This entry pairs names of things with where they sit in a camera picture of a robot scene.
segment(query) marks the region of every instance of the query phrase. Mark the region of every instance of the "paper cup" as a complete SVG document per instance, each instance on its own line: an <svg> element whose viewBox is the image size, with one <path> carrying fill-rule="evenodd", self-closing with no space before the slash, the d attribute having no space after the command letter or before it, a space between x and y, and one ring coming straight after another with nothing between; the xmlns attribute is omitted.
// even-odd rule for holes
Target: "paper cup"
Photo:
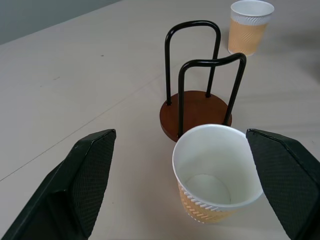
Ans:
<svg viewBox="0 0 320 240"><path fill-rule="evenodd" d="M201 223L217 223L263 192L246 135L229 126L187 131L174 147L172 165L182 205Z"/></svg>
<svg viewBox="0 0 320 240"><path fill-rule="evenodd" d="M229 53L256 52L275 7L265 1L241 0L231 5Z"/></svg>

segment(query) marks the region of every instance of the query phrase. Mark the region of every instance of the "cup holder stand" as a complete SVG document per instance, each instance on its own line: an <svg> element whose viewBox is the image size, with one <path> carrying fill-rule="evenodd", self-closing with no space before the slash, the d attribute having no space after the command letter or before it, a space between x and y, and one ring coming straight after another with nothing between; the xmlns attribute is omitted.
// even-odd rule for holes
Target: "cup holder stand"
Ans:
<svg viewBox="0 0 320 240"><path fill-rule="evenodd" d="M171 96L170 81L170 41L175 32L181 29L207 26L214 29L216 37L212 59L194 59L186 62L178 75L178 93ZM235 53L227 57L218 58L221 42L219 27L212 21L195 20L180 23L168 32L164 43L166 101L160 109L160 123L164 133L173 141L178 139L191 128L203 124L222 124L231 126L232 108L234 106L241 79L246 67L246 56ZM235 77L233 89L228 105L219 97L211 94L215 68L239 60L239 67ZM210 68L206 91L185 91L185 73L193 67Z"/></svg>

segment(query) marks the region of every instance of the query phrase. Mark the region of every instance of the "table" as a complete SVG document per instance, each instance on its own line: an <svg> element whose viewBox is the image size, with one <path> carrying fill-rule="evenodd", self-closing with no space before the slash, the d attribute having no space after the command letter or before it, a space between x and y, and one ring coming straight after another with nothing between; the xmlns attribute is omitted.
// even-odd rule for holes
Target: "table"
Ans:
<svg viewBox="0 0 320 240"><path fill-rule="evenodd" d="M265 196L219 224L188 217L172 171L175 143L160 126L168 30L213 21L222 32L219 57L225 57L232 2L123 0L0 46L0 237L78 139L115 128L91 240L289 239ZM275 12L259 51L247 59L232 126L295 138L320 159L319 3L269 2ZM173 94L182 64L209 59L214 38L206 27L174 35ZM212 93L226 102L237 64L216 69ZM205 91L208 74L188 70L185 89Z"/></svg>

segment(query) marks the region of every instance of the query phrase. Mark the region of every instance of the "gray wall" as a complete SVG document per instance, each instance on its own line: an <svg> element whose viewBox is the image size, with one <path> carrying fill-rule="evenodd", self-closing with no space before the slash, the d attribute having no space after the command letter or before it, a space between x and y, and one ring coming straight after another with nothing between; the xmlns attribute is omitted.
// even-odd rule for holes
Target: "gray wall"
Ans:
<svg viewBox="0 0 320 240"><path fill-rule="evenodd" d="M119 0L0 0L0 44Z"/></svg>

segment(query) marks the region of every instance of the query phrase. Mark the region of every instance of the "round wooden base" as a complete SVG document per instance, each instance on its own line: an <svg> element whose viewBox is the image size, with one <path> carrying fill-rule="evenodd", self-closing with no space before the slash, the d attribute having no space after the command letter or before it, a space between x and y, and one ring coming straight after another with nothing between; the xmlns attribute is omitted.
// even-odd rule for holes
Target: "round wooden base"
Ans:
<svg viewBox="0 0 320 240"><path fill-rule="evenodd" d="M171 97L160 110L160 123L164 133L173 141L178 141L178 94ZM183 132L203 124L222 124L227 111L227 104L219 97L206 97L204 91L184 92Z"/></svg>

